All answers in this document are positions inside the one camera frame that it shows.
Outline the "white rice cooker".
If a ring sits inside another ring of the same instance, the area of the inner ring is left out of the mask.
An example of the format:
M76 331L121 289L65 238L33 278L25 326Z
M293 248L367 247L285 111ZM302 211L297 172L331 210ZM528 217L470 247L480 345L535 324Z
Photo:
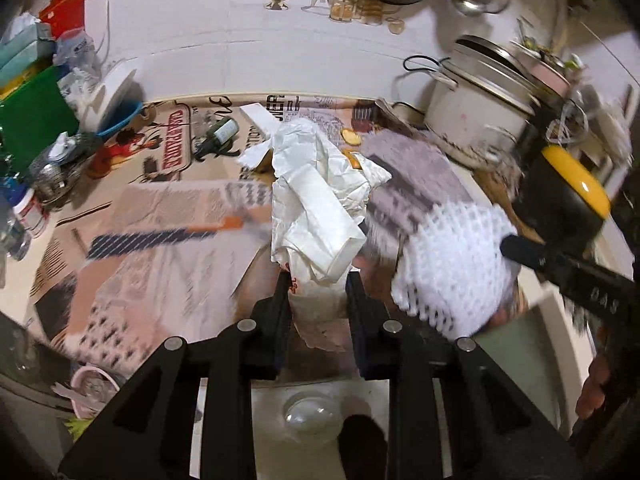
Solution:
M432 78L424 124L443 152L471 169L510 155L540 105L522 64L479 36L459 37Z

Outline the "retro printed table mat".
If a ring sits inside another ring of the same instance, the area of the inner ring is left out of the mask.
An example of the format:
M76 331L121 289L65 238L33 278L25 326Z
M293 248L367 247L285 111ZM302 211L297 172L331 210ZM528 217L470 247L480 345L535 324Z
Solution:
M239 126L230 151L244 152L265 136L241 107L258 103L279 122L305 117L315 122L339 148L352 150L347 130L361 139L380 130L381 119L372 101L304 94L228 94L156 101L142 108L128 128L107 141L93 156L85 178L114 188L136 182L175 180L263 180L239 165L233 156L193 154L216 122L230 117Z

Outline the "pink utensil holder bowl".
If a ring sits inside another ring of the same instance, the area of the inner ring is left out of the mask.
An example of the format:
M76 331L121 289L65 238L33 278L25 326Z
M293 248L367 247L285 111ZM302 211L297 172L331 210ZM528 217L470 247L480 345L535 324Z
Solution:
M570 91L570 82L556 68L544 62L541 53L526 48L513 40L510 41L510 48L514 58L524 67L526 74L530 78L561 98L566 97Z

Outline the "blue plastic basin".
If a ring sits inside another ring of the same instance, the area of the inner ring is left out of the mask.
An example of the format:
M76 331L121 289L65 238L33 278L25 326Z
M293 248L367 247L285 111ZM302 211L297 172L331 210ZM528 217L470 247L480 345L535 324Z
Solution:
M130 122L142 111L143 102L137 100L122 101L115 108L114 113L107 119L104 126L101 126L96 136L103 142L111 139L120 130L126 128Z

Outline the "white trash bowl on floor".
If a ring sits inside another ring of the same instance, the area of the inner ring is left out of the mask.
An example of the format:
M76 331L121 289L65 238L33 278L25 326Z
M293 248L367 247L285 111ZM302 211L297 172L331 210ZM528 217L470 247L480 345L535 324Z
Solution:
M288 435L298 443L324 445L340 433L343 423L340 406L320 392L301 392L283 407L283 423Z

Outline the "black pot yellow lid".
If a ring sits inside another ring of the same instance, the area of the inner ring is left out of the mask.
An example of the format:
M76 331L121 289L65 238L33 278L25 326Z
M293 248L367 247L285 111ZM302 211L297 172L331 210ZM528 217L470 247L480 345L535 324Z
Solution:
M602 184L557 145L546 146L530 164L512 207L546 244L576 256L584 254L611 212Z

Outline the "white paper wrapper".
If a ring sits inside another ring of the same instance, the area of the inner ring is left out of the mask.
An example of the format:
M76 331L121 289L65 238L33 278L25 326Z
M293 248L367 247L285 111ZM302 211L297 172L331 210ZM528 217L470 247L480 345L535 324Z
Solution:
M238 163L255 169L271 157L271 260L291 274L294 318L324 323L346 315L346 278L366 242L360 229L372 191L390 173L355 155L355 168L307 118L284 122Z

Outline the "green plastic box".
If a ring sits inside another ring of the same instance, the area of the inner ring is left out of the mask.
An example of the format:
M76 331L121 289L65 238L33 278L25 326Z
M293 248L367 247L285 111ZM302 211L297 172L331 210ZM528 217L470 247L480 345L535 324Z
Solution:
M1 102L1 145L12 167L25 172L62 132L74 134L79 122L58 88L58 68L50 66Z

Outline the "small orange peel piece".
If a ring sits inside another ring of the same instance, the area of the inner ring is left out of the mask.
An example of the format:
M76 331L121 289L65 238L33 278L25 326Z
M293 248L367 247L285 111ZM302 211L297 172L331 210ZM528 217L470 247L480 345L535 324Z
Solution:
M349 128L343 128L341 130L341 137L348 145L358 146L362 143L360 134Z

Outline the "small dark glass bottle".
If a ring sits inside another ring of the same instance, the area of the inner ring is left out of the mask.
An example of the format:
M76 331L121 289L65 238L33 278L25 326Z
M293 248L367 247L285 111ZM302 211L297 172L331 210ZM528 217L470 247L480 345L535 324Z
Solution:
M241 151L235 150L233 144L239 131L240 127L233 118L225 117L218 120L195 144L192 158L202 162L208 155L238 157Z

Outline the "red plastic jug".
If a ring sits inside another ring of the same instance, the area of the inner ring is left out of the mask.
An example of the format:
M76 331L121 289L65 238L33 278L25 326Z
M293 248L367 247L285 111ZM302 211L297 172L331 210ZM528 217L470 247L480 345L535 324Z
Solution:
M38 18L49 25L54 40L85 28L85 0L50 0Z

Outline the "white foam fruit net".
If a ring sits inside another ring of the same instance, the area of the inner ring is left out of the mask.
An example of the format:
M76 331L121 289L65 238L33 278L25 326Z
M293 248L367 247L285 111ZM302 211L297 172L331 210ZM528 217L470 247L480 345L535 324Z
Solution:
M474 335L513 297L520 266L500 245L515 233L496 205L434 206L402 248L390 296L450 341Z

